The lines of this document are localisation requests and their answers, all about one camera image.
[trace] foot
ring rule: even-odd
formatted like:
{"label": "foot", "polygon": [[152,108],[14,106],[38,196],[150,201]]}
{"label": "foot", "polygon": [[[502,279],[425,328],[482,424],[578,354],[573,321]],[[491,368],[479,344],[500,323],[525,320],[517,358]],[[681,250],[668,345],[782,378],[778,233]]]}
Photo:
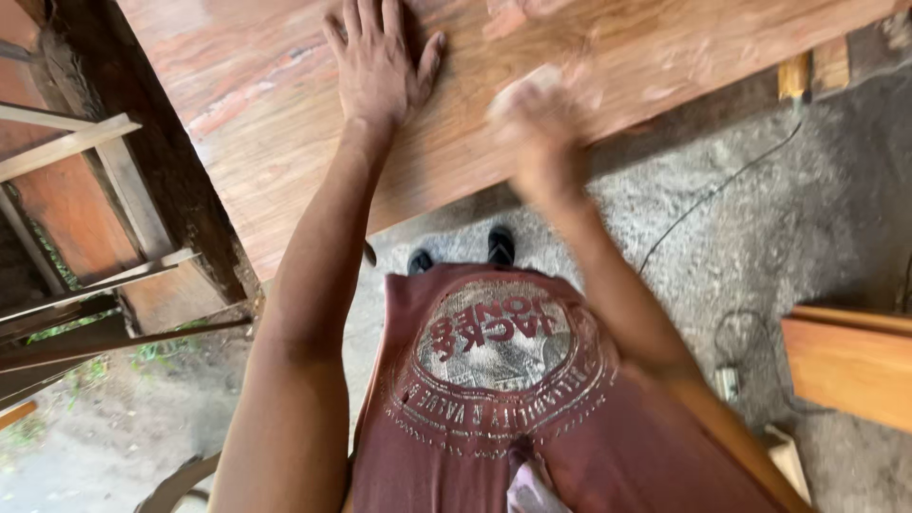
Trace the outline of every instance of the foot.
{"label": "foot", "polygon": [[424,274],[434,266],[434,261],[430,259],[428,252],[418,249],[409,257],[409,276]]}
{"label": "foot", "polygon": [[488,263],[512,266],[516,259],[513,234],[506,226],[495,226],[488,233]]}

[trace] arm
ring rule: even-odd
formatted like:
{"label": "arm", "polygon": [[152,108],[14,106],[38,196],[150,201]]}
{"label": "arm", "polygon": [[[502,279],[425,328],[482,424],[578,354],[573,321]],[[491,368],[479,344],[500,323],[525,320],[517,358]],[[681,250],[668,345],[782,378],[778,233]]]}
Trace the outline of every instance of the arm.
{"label": "arm", "polygon": [[558,95],[520,88],[506,120],[505,132],[521,145],[511,187],[569,246],[589,306],[607,326],[621,357],[684,403],[790,511],[810,511],[747,427],[703,381],[668,315],[617,250],[583,187],[586,157],[573,119]]}
{"label": "arm", "polygon": [[333,17],[345,125],[337,154],[292,235],[254,340],[211,511],[339,511],[347,480],[342,332],[355,294],[370,201],[398,126],[430,94],[442,34],[416,70],[400,0],[347,0]]}

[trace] person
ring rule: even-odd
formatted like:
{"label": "person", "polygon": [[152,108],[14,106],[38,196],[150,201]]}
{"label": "person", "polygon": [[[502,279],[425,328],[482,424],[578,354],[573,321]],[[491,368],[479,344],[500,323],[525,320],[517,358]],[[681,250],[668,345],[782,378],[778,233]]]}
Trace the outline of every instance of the person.
{"label": "person", "polygon": [[809,510],[606,232],[572,105],[532,86],[504,114],[510,186],[570,248],[585,297],[512,267],[503,230],[495,263],[417,255],[412,276],[387,277],[349,462],[342,335],[368,210],[445,37],[415,66],[400,0],[345,0],[342,14],[344,31],[328,16],[325,32],[344,129],[275,277],[211,511]]}

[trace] hand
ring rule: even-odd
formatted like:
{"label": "hand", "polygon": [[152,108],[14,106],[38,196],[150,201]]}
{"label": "hand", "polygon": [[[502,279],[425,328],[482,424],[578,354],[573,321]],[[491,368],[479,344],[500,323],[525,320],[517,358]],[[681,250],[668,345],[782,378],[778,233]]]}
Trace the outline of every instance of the hand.
{"label": "hand", "polygon": [[446,39],[442,32],[434,34],[415,69],[402,31],[401,0],[382,0],[382,11],[378,2],[345,0],[348,41],[333,15],[326,16],[323,30],[339,65],[346,121],[395,128],[428,99]]}
{"label": "hand", "polygon": [[546,217],[585,204],[589,172],[573,104],[560,89],[542,92],[529,83],[507,101],[502,134],[517,157],[510,188]]}

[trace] maroon t-shirt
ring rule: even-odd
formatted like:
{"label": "maroon t-shirt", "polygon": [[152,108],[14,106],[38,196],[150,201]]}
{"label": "maroon t-shirt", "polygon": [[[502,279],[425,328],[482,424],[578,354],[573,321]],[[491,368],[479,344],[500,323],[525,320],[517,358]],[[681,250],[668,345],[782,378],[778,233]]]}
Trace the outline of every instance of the maroon t-shirt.
{"label": "maroon t-shirt", "polygon": [[565,281],[487,265],[387,277],[355,432],[356,512],[506,510],[528,435],[576,513],[783,511],[683,405],[621,364]]}

